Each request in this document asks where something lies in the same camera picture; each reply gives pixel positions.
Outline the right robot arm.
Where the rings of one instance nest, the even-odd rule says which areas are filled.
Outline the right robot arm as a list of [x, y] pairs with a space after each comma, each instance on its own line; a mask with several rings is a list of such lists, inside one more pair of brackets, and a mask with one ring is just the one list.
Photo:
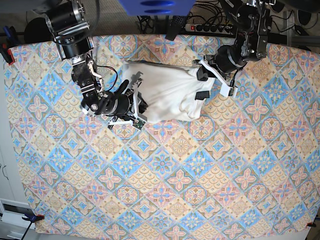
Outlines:
[[82, 112], [90, 117], [105, 115], [138, 123], [148, 105], [138, 92], [139, 83], [125, 80], [117, 90], [106, 89], [103, 77], [89, 52], [94, 49], [93, 27], [85, 20], [85, 8], [79, 0], [41, 0], [34, 12], [44, 14], [48, 30], [61, 60], [71, 60], [71, 77], [80, 87]]

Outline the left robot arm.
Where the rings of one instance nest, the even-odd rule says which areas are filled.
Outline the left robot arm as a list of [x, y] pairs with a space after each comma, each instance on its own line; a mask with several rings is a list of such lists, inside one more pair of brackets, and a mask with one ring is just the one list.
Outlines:
[[267, 56], [268, 30], [272, 18], [264, 0], [221, 0], [225, 16], [236, 28], [232, 45], [222, 45], [216, 54], [206, 54], [203, 60], [224, 78], [244, 68], [248, 62], [258, 62]]

